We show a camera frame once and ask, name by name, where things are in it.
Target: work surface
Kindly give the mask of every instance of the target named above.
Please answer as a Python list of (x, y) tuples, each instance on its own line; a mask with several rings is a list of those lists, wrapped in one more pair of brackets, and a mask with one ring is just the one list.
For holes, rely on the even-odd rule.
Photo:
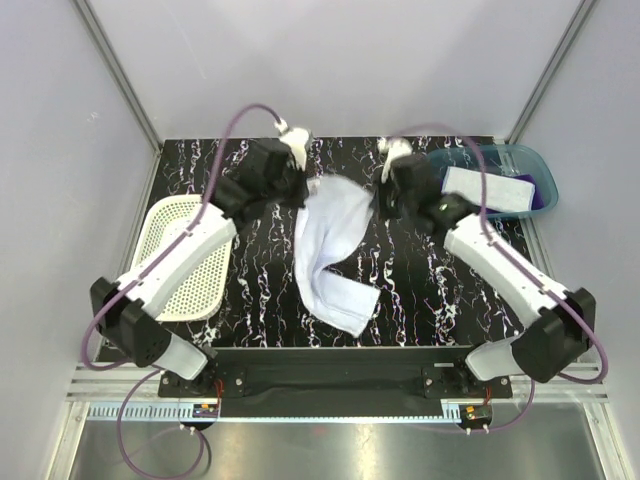
[[(316, 139), (309, 176), (337, 173), (370, 187), (384, 161), (376, 140)], [(491, 137), (476, 141), (493, 143)], [(452, 137), (412, 142), (418, 152), (463, 146)], [(147, 208), (168, 195), (202, 193), (217, 145), (218, 140), (167, 141)], [(250, 140), (230, 141), (225, 171), (242, 160), (250, 145)], [(476, 164), (472, 158), (465, 161)], [(273, 207), (236, 237), (224, 300), (215, 316), (165, 325), (197, 344), (220, 347), (466, 345), (511, 336), (520, 327), (496, 292), (464, 263), (416, 233), (409, 222), (374, 218), (361, 245), (334, 269), (380, 288), (378, 305), (360, 338), (336, 330), (310, 315), (300, 300), (292, 268), (295, 216), (295, 211)], [(528, 256), (519, 222), (494, 224)], [(102, 359), (112, 354), (105, 352)]]

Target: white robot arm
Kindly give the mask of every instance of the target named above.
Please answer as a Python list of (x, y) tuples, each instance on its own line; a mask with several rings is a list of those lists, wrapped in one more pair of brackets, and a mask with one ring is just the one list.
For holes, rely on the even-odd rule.
[[(311, 132), (276, 125), (280, 137), (258, 140), (240, 167), (219, 179), (212, 205), (207, 205), (198, 224), (186, 230), (201, 207), (185, 219), (185, 237), (168, 254), (160, 246), (143, 263), (116, 282), (98, 279), (91, 287), (96, 314), (120, 289), (134, 283), (122, 300), (102, 318), (98, 331), (137, 366), (155, 365), (178, 374), (194, 385), (210, 386), (215, 361), (193, 344), (155, 321), (178, 287), (217, 248), (260, 218), (272, 203), (300, 208), (308, 195), (305, 177)], [(141, 273), (163, 255), (143, 280)]]
[[(443, 195), (429, 163), (423, 155), (412, 154), (406, 140), (396, 138), (381, 147), (388, 157), (376, 181), (374, 207), (380, 217), (408, 218), (416, 229), (431, 235), (495, 288), (525, 328), (515, 337), (472, 350), (461, 365), (466, 370), (461, 382), (522, 373), (547, 382), (590, 348), (583, 329), (552, 298), (571, 305), (593, 330), (595, 300), (589, 292), (568, 291), (531, 265), (490, 225), (486, 232), (479, 209), (458, 194)], [(516, 267), (496, 247), (524, 268)], [(542, 289), (531, 282), (531, 276), (542, 283)]]

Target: white towel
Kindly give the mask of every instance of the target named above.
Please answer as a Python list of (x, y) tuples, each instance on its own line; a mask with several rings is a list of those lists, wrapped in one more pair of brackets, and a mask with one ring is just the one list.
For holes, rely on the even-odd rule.
[(367, 230), (372, 194), (338, 175), (309, 181), (309, 198), (298, 210), (294, 273), (305, 307), (319, 320), (359, 337), (380, 291), (324, 269), (347, 258)]
[[(442, 193), (459, 193), (471, 203), (480, 205), (481, 174), (474, 170), (449, 167), (442, 184)], [(487, 174), (487, 208), (496, 212), (526, 212), (531, 210), (535, 186), (518, 178)]]

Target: white wall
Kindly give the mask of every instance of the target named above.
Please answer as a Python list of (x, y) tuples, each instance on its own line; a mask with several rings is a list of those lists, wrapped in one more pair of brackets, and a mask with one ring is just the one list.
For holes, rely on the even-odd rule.
[(0, 476), (34, 480), (153, 155), (70, 1), (4, 0), (0, 44)]
[(640, 3), (600, 2), (522, 143), (538, 150), (560, 202), (540, 219), (556, 275), (598, 301), (607, 386), (640, 475)]
[(218, 136), (252, 101), (316, 135), (438, 120), (506, 136), (578, 3), (91, 0), (164, 138)]

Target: blue plastic basin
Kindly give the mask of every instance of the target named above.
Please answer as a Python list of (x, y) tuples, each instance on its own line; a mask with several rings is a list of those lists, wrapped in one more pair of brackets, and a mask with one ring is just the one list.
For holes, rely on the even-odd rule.
[[(536, 191), (533, 207), (523, 212), (490, 213), (489, 218), (528, 218), (551, 210), (558, 203), (558, 189), (542, 157), (524, 145), (483, 145), (480, 151), (487, 164), (487, 173), (517, 177), (531, 181)], [(444, 180), (449, 167), (479, 171), (478, 160), (470, 148), (442, 148), (427, 155), (434, 173)]]

